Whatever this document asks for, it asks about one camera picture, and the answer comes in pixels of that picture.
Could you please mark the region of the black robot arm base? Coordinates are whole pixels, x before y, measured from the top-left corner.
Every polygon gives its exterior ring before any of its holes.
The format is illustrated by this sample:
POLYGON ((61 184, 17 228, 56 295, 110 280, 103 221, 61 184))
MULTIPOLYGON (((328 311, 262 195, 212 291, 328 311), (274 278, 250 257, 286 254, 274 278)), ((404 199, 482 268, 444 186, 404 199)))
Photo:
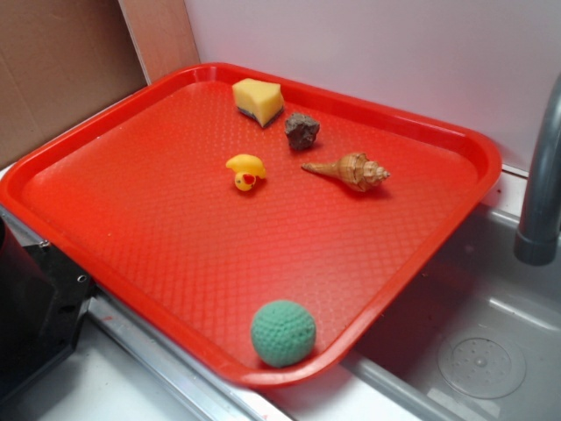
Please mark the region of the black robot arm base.
POLYGON ((71 355, 94 289, 54 245, 23 246, 1 222, 1 402, 71 355))

